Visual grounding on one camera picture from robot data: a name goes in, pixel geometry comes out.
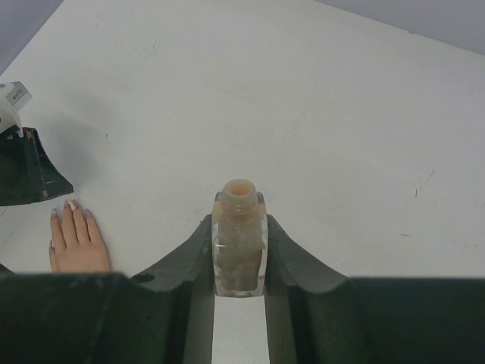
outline white table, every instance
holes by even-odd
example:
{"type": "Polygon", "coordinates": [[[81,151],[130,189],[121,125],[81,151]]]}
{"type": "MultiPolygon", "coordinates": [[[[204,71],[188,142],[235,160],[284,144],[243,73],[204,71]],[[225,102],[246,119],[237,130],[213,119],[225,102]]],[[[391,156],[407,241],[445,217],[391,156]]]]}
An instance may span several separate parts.
{"type": "MultiPolygon", "coordinates": [[[[247,177],[347,275],[485,275],[485,57],[311,0],[65,0],[23,81],[74,197],[132,275],[247,177]]],[[[0,208],[0,262],[48,271],[57,199],[0,208]]],[[[214,363],[268,362],[263,299],[217,299],[214,363]]]]}

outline black device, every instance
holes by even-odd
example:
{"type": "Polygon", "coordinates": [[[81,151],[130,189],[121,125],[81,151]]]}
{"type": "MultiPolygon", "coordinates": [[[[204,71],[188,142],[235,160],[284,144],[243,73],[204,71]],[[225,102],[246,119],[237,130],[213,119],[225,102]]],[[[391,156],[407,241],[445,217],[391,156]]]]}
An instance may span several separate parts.
{"type": "MultiPolygon", "coordinates": [[[[480,363],[485,280],[347,278],[268,216],[264,301],[272,364],[480,363]]],[[[209,364],[211,216],[131,279],[0,275],[2,363],[209,364]]]]}
{"type": "Polygon", "coordinates": [[[20,82],[0,84],[0,206],[46,201],[74,191],[18,111],[31,96],[20,82]]]}

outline glass bottle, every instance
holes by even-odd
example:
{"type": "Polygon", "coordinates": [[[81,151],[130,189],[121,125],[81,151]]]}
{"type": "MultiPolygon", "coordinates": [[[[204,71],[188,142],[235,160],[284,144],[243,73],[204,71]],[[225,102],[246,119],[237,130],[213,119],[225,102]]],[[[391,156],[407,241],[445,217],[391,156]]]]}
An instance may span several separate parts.
{"type": "Polygon", "coordinates": [[[216,195],[212,209],[216,294],[262,296],[267,258],[268,219],[263,195],[249,180],[232,180],[216,195]]]}

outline hand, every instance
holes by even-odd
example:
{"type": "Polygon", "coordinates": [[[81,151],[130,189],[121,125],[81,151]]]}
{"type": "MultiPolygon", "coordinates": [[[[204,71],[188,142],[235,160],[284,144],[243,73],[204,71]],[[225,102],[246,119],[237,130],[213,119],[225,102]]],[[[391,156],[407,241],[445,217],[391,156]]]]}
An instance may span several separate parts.
{"type": "Polygon", "coordinates": [[[86,210],[84,218],[83,210],[76,202],[66,200],[62,223],[57,210],[52,210],[51,230],[52,241],[48,251],[52,272],[111,271],[105,243],[90,210],[86,210]]]}

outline bottle neck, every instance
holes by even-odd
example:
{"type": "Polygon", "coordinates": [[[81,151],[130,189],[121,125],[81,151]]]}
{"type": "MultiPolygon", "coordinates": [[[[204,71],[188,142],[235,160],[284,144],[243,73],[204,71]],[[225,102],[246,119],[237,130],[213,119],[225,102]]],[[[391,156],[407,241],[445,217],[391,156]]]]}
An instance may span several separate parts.
{"type": "Polygon", "coordinates": [[[246,218],[257,212],[258,194],[249,180],[232,180],[222,190],[224,214],[234,218],[246,218]]]}

